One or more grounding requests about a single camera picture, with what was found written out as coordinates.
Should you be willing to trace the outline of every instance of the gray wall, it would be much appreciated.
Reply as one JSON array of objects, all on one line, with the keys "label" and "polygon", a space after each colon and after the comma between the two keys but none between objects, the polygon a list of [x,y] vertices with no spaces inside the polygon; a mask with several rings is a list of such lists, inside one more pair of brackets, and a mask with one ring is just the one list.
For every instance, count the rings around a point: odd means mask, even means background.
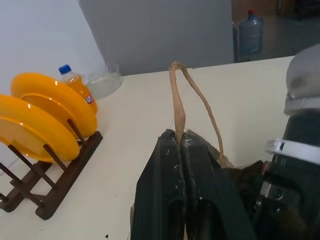
[{"label": "gray wall", "polygon": [[123,75],[233,63],[231,0],[79,0],[106,62]]}]

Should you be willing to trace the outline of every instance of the dish rack peg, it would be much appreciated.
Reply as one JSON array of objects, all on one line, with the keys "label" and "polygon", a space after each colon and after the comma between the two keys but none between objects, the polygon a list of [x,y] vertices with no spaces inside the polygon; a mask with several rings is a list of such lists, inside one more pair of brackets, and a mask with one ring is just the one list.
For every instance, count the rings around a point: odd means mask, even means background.
[{"label": "dish rack peg", "polygon": [[9,199],[8,199],[5,195],[3,195],[2,193],[0,193],[0,202],[6,203],[6,202],[8,202],[8,201],[9,201]]},{"label": "dish rack peg", "polygon": [[8,148],[22,161],[24,162],[32,171],[43,178],[53,189],[57,189],[56,184],[42,171],[37,165],[32,165],[14,146],[8,145]]},{"label": "dish rack peg", "polygon": [[77,135],[77,137],[80,139],[81,144],[83,146],[87,146],[87,142],[84,139],[84,137],[81,135],[80,131],[78,130],[78,128],[76,127],[76,125],[74,124],[74,122],[71,119],[67,120],[68,124],[70,125],[70,127],[72,128],[72,130],[75,132],[75,134]]},{"label": "dish rack peg", "polygon": [[52,157],[52,159],[60,166],[60,168],[62,168],[64,172],[68,171],[66,165],[63,164],[63,162],[59,159],[57,154],[51,149],[51,147],[48,144],[43,145],[43,148]]},{"label": "dish rack peg", "polygon": [[23,182],[12,172],[10,171],[5,165],[3,165],[2,163],[0,163],[0,169],[7,174],[10,178],[12,178],[13,180],[15,180],[17,183],[22,184]]},{"label": "dish rack peg", "polygon": [[13,180],[10,182],[12,186],[14,186],[16,189],[18,189],[22,195],[24,195],[25,198],[30,199],[34,204],[36,204],[39,208],[44,208],[45,205],[36,197],[34,196],[31,192],[26,190],[22,184],[17,182],[16,180]]}]

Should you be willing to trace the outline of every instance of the white wall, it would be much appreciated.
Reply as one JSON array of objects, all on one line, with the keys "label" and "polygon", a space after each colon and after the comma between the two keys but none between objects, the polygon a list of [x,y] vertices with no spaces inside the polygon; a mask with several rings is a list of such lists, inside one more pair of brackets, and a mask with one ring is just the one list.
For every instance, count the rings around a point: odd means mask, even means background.
[{"label": "white wall", "polygon": [[[64,64],[78,73],[104,64],[76,0],[1,0],[0,30],[0,94],[22,72],[59,78]],[[15,158],[2,143],[0,156]]]}]

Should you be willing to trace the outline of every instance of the brown twisted paper handle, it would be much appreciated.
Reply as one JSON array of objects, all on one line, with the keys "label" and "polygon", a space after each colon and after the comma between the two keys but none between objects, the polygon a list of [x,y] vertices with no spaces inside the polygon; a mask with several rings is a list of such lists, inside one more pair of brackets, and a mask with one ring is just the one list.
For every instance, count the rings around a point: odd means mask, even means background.
[{"label": "brown twisted paper handle", "polygon": [[186,66],[175,61],[174,63],[172,63],[172,65],[169,69],[169,78],[170,78],[172,97],[173,97],[175,134],[176,134],[178,144],[180,145],[180,141],[181,141],[182,135],[185,130],[186,112],[185,112],[184,106],[182,104],[181,97],[180,97],[178,87],[177,87],[177,77],[176,77],[177,70],[182,71],[185,79],[188,81],[190,86],[198,94],[198,96],[201,98],[202,102],[204,103],[205,109],[207,110],[207,112],[209,114],[214,131],[215,131],[216,136],[218,138],[219,150],[220,150],[218,163],[221,165],[224,163],[224,146],[223,146],[221,134],[220,134],[219,128],[217,126],[214,114],[212,113],[211,107],[210,107],[207,99],[205,98],[205,96],[201,93],[200,89],[198,88],[198,86],[196,85],[194,80],[192,79],[192,77],[189,75]]}]

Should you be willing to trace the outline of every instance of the blue water jug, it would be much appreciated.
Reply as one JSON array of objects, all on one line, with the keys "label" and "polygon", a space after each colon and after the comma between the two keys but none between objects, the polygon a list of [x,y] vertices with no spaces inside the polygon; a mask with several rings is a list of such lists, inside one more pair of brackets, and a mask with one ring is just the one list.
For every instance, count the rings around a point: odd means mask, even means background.
[{"label": "blue water jug", "polygon": [[241,21],[239,25],[239,43],[241,54],[253,54],[261,51],[264,20],[254,16],[254,10],[248,11],[248,18]]}]

